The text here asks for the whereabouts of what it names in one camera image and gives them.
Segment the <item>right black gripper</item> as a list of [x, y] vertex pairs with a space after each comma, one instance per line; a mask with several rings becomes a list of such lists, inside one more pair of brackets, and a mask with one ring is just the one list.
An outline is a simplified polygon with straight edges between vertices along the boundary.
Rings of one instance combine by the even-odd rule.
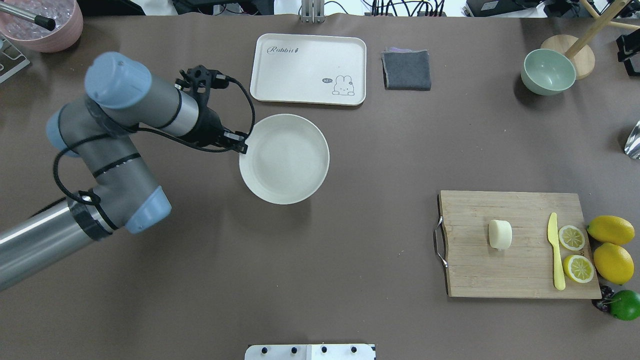
[[618, 47], [618, 62], [624, 64], [627, 75], [640, 76], [639, 58], [634, 58], [640, 53], [640, 30], [620, 35], [615, 43]]

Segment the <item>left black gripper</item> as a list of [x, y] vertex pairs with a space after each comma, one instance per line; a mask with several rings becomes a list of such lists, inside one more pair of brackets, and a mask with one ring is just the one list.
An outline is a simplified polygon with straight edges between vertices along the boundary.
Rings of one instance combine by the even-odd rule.
[[195, 100], [198, 112], [194, 126], [178, 139], [199, 147], [220, 147], [221, 153], [233, 151], [246, 155], [249, 146], [244, 141], [249, 134], [231, 132], [222, 125], [217, 112], [208, 108], [211, 89], [226, 89], [230, 84], [229, 78], [221, 71], [205, 68], [201, 64], [186, 71], [180, 70], [179, 73], [182, 79], [176, 79], [174, 83]]

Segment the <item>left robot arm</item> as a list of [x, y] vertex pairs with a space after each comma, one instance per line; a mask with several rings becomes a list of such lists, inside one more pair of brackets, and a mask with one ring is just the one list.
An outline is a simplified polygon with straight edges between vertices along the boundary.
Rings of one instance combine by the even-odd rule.
[[167, 82], [115, 51], [94, 59], [84, 95], [46, 123], [63, 197], [2, 233], [2, 290], [119, 229], [138, 234], [169, 216], [169, 199], [132, 142], [135, 133], [208, 153], [247, 152], [250, 132], [226, 128], [208, 106], [213, 89], [234, 84], [249, 100], [247, 89], [201, 65], [179, 73]]

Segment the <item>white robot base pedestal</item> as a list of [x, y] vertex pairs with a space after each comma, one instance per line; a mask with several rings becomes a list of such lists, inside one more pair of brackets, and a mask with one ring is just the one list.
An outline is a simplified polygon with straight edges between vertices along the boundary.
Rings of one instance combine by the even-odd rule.
[[255, 344], [247, 347], [245, 360], [375, 360], [374, 344]]

